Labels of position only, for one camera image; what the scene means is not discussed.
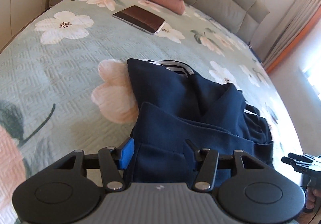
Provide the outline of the person's right hand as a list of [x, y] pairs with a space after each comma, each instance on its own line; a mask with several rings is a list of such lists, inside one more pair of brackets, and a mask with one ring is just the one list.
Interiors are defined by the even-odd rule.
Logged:
[[305, 190], [305, 195], [306, 195], [305, 207], [308, 210], [311, 210], [314, 208], [316, 204], [316, 199], [321, 197], [321, 190], [318, 190], [312, 187], [307, 187]]

